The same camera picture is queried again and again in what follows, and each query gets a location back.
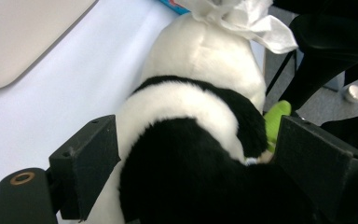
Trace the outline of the blue wet wipe pack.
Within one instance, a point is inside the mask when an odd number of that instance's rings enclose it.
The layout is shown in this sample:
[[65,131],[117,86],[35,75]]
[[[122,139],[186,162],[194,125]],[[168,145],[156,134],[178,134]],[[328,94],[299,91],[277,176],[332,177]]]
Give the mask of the blue wet wipe pack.
[[174,12],[178,13],[179,15],[183,15],[189,12],[188,9],[185,7],[180,6],[177,4],[174,0],[159,0],[162,4],[164,4],[166,7],[170,8]]

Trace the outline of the black chair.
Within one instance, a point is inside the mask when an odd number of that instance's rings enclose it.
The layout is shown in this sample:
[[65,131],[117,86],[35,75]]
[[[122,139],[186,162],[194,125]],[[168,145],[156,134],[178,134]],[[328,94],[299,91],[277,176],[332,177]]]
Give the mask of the black chair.
[[289,28],[303,59],[281,98],[298,110],[333,77],[358,79],[358,0],[273,0],[296,14]]

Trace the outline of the white wet wipe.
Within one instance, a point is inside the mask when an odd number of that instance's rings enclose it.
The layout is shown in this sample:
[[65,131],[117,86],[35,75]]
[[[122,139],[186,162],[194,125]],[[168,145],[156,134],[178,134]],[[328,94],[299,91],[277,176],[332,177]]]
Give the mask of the white wet wipe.
[[215,25],[225,32],[253,40],[275,54],[298,48],[292,31],[269,15],[272,0],[175,0],[196,21]]

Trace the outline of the silver round foot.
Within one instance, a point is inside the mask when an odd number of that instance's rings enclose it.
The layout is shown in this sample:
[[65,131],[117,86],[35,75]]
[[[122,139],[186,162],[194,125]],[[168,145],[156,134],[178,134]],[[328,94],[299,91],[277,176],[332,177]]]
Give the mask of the silver round foot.
[[350,85],[344,91],[344,98],[351,103],[358,103],[358,86]]

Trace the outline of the panda plush toy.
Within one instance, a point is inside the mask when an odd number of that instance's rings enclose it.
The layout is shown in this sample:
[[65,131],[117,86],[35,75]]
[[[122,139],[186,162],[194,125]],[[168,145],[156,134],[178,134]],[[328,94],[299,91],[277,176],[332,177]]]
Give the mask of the panda plush toy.
[[269,161],[266,84],[249,42],[185,14],[150,50],[118,110],[119,163],[89,224],[315,224]]

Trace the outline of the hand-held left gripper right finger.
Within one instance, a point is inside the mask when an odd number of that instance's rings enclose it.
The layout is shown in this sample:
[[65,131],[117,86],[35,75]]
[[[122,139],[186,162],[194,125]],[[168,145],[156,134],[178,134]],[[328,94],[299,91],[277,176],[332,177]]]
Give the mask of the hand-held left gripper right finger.
[[284,116],[275,161],[330,224],[358,224],[358,149],[303,119]]

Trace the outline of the pale lilac table mat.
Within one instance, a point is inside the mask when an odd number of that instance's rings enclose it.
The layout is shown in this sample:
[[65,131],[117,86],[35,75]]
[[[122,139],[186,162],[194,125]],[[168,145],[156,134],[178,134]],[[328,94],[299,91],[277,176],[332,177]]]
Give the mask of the pale lilac table mat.
[[141,84],[145,60],[175,14],[159,0],[98,0],[24,74],[0,88],[0,181],[48,157]]

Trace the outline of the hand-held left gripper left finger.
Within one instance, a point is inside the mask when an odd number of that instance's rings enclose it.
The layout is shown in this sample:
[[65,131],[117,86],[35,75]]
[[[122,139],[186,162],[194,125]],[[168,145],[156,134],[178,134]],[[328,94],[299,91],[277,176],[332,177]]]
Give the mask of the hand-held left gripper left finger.
[[49,156],[49,170],[61,187],[63,219],[86,220],[120,161],[116,117],[88,122]]

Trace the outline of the white plastic storage bin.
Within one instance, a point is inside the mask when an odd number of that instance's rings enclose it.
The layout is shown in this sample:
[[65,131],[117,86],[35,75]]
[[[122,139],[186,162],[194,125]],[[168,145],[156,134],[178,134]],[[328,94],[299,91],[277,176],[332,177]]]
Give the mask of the white plastic storage bin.
[[0,0],[0,88],[33,66],[98,0]]

